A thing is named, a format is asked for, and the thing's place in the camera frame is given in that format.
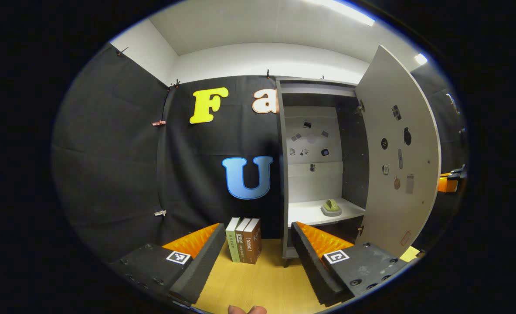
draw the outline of yellow letter f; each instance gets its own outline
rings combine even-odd
[[[208,123],[214,119],[213,115],[210,115],[209,107],[212,107],[214,112],[220,109],[220,98],[227,97],[229,91],[227,88],[220,87],[214,89],[205,89],[204,91],[196,91],[192,94],[196,97],[196,104],[194,105],[194,116],[190,118],[190,123]]]

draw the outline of wooden floor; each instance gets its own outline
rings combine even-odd
[[[229,304],[246,311],[260,305],[269,314],[311,314],[326,309],[318,303],[299,259],[283,268],[280,239],[262,239],[262,254],[255,265],[233,263],[224,244],[194,307],[226,314]]]

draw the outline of green object on shelf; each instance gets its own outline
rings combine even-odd
[[[322,205],[322,213],[326,216],[339,216],[341,215],[341,209],[336,203],[335,199],[328,199],[324,205]]]

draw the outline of white ceiling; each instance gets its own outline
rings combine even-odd
[[[379,44],[412,71],[413,48],[370,15],[367,26],[305,0],[185,0],[150,18],[178,55],[246,42],[304,44],[371,62]]]

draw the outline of letter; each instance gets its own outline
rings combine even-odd
[[[258,99],[252,103],[252,109],[257,113],[269,113],[270,111],[272,111],[272,113],[277,113],[278,101],[275,89],[260,89],[260,91],[254,93],[254,98]]]
[[[255,157],[252,162],[258,165],[259,176],[258,186],[254,189],[244,186],[242,167],[246,165],[246,159],[233,157],[221,162],[227,176],[227,190],[236,198],[257,199],[266,195],[270,190],[270,164],[274,162],[274,159],[270,156],[259,156]]]
[[[218,97],[227,97],[229,95],[229,91],[227,88],[213,88],[213,89],[205,89],[203,91],[196,91],[192,94],[196,97],[196,103],[194,104],[194,115],[190,118],[190,123],[208,123],[214,119],[213,115],[210,115],[209,107],[212,107],[214,112],[220,109],[220,98]]]

